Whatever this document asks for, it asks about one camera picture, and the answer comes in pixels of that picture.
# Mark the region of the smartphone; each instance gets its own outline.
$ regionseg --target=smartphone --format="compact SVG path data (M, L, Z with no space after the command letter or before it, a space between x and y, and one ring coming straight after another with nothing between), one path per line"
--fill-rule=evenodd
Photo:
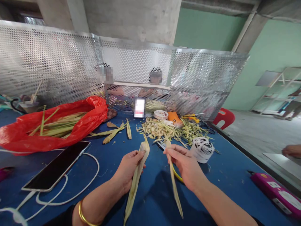
M144 109L145 109L145 99L137 98L135 100L135 118L144 118Z
M80 141L67 147L33 179L31 179L21 190L24 191L51 191L62 179L65 173L79 159L88 148L90 142Z

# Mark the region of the red plastic chair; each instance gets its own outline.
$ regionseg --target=red plastic chair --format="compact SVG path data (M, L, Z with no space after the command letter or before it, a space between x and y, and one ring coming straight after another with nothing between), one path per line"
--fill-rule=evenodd
M213 124L217 125L220 121L225 121L225 124L221 127L221 129L223 130L235 121L235 115L228 109L221 108L216 118L214 119Z

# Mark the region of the bracelet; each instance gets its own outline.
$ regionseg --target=bracelet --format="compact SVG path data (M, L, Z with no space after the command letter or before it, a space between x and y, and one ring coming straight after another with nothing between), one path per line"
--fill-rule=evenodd
M86 220L86 218L84 217L84 215L82 214L82 201L83 201L83 199L79 202L79 206L78 206L79 217L85 224L87 224L89 226L98 226L98 224L91 224L90 222L88 222Z

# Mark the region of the tape roll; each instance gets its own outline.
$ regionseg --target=tape roll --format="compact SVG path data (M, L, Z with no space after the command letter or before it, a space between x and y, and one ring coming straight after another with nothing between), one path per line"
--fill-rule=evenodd
M154 112L154 117L157 118L157 119L161 119L161 120L167 120L168 113L166 111L163 111L163 110L156 110Z

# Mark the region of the concrete ceiling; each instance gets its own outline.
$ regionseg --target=concrete ceiling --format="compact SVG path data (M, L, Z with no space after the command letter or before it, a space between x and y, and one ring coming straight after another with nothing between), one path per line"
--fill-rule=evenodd
M181 7L242 17L257 11L271 19L301 23L300 0L183 0Z

